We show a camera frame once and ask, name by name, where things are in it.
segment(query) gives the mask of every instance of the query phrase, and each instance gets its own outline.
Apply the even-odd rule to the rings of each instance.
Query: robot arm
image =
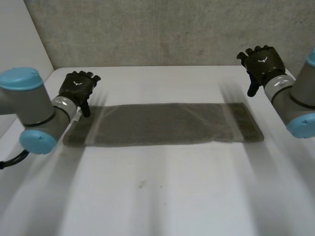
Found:
[[[238,59],[251,78],[248,96],[264,91],[287,130],[296,138],[315,136],[315,50],[309,55],[296,81],[285,73],[284,64],[272,47],[247,49]]]
[[[85,117],[90,116],[87,100],[99,80],[91,72],[67,74],[59,95],[51,101],[35,69],[7,70],[0,74],[0,115],[15,113],[25,127],[21,145],[26,151],[47,154],[68,127],[77,107]]]

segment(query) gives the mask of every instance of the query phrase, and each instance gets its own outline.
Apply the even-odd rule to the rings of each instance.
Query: gray wall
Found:
[[[239,65],[274,46],[296,75],[315,0],[25,0],[53,66]]]

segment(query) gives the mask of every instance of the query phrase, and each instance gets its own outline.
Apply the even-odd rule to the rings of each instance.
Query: table surface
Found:
[[[245,102],[265,135],[255,144],[69,148],[29,155],[0,171],[3,235],[314,235],[314,140],[285,129],[261,88],[245,97],[241,66],[90,67],[56,70],[102,80],[93,105]],[[0,140],[1,159],[21,151],[16,120]]]

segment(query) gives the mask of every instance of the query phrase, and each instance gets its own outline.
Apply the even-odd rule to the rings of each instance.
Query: gray towel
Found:
[[[261,142],[264,136],[243,103],[170,103],[91,107],[91,117],[74,121],[66,146]]]

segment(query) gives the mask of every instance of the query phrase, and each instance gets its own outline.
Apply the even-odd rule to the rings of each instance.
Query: black cable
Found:
[[[16,157],[12,158],[11,160],[8,161],[0,161],[0,170],[4,169],[5,167],[13,166],[21,161],[23,161],[27,156],[29,152],[26,150],[23,150],[19,155]]]

